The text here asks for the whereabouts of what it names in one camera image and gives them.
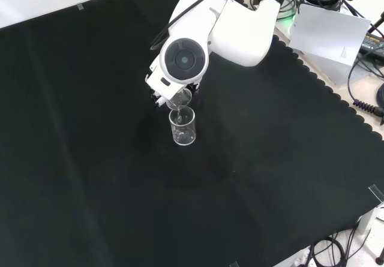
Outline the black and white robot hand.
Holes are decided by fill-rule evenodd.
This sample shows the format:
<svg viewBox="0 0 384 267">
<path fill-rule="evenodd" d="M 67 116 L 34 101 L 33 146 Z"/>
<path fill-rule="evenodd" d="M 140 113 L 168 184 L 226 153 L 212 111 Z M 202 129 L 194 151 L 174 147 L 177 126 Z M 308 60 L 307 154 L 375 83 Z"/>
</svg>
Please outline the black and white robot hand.
<svg viewBox="0 0 384 267">
<path fill-rule="evenodd" d="M 170 100 L 160 96 L 157 92 L 153 92 L 151 97 L 157 107 L 166 105 L 171 110 L 178 110 L 188 106 L 191 102 L 193 95 L 199 92 L 200 84 L 189 84 L 180 89 Z"/>
</svg>

